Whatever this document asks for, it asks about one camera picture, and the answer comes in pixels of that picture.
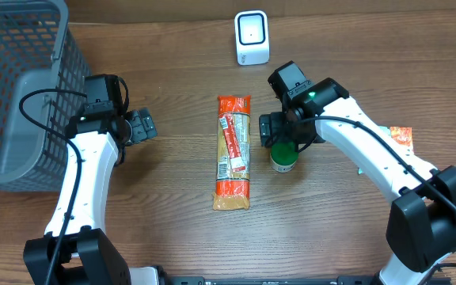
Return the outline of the green lid round can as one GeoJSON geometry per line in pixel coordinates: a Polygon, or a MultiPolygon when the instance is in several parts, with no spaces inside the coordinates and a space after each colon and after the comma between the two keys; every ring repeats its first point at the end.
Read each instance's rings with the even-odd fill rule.
{"type": "Polygon", "coordinates": [[[271,167],[278,173],[290,172],[298,160],[298,148],[294,142],[278,142],[271,147],[271,167]]]}

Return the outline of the long orange cracker pack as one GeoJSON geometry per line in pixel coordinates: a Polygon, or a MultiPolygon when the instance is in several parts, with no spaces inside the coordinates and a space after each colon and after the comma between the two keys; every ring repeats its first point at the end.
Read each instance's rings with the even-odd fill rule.
{"type": "Polygon", "coordinates": [[[218,97],[216,211],[250,207],[250,111],[250,95],[218,97]]]}

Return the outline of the teal snack packet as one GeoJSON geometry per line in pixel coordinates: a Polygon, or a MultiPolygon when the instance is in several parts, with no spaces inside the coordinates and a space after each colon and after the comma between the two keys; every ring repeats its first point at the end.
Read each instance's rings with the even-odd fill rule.
{"type": "MultiPolygon", "coordinates": [[[[388,127],[386,126],[380,126],[379,127],[387,136],[391,136],[391,131],[388,127]]],[[[358,168],[358,174],[359,175],[362,175],[363,174],[363,170],[361,168],[358,168]]]]}

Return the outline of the small orange snack box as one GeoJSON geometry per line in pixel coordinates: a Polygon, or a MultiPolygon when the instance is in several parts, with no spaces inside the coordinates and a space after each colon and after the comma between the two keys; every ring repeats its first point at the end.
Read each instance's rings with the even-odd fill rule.
{"type": "Polygon", "coordinates": [[[391,137],[403,146],[408,152],[414,153],[412,128],[411,127],[390,127],[391,137]]]}

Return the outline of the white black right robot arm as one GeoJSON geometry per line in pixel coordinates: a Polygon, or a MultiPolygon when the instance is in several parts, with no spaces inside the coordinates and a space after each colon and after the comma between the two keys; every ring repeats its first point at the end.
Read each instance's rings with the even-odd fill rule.
{"type": "Polygon", "coordinates": [[[282,104],[260,117],[262,145],[278,167],[317,140],[333,144],[378,187],[390,205],[386,240],[393,255],[375,284],[428,284],[456,252],[456,167],[443,170],[385,134],[331,78],[268,79],[282,104]]]}

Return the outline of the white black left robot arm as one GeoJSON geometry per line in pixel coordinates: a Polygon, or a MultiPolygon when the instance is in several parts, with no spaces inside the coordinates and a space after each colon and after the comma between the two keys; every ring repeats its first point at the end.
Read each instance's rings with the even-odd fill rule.
{"type": "Polygon", "coordinates": [[[158,266],[131,268],[105,233],[112,171],[124,152],[114,135],[79,133],[55,212],[44,236],[25,243],[23,260],[35,284],[165,284],[158,266]]]}

